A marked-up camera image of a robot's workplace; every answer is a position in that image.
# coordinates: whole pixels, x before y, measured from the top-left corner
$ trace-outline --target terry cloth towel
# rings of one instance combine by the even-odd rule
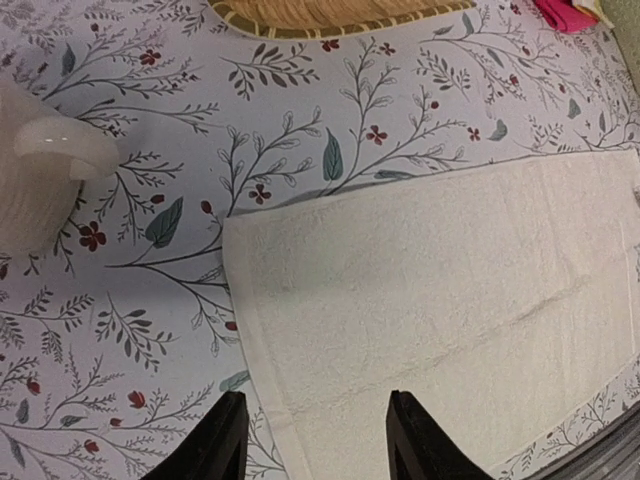
[[[388,480],[409,390],[487,470],[636,354],[635,151],[533,158],[228,219],[240,339],[291,480]]]
[[[615,25],[613,33],[629,67],[636,91],[640,92],[640,2],[604,0],[602,8]]]

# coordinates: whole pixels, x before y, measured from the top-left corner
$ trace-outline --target woven basket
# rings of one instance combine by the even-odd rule
[[[475,7],[473,0],[209,0],[231,27],[270,39],[340,37]]]

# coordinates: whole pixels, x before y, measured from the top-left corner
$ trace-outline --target black object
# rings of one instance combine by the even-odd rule
[[[387,446],[391,480],[492,480],[409,392],[391,393]]]
[[[244,480],[248,437],[245,396],[227,392],[142,480]]]
[[[175,452],[142,480],[244,480],[249,415],[242,393],[225,393]],[[409,392],[387,412],[391,480],[492,480]],[[640,480],[640,402],[529,480]]]

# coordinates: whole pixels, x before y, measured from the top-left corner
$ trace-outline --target floral pattern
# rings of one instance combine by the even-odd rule
[[[302,44],[242,37],[204,1],[145,1],[0,0],[0,75],[123,153],[49,250],[0,255],[1,479],[139,478],[242,390],[247,476],[284,480],[239,345],[225,217],[639,146],[613,37],[553,32],[531,0]],[[639,397],[636,363],[494,478],[530,475]]]

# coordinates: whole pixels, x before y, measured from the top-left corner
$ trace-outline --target pink fabric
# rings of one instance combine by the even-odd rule
[[[571,0],[534,0],[551,28],[575,33],[594,26],[598,21],[573,8]]]

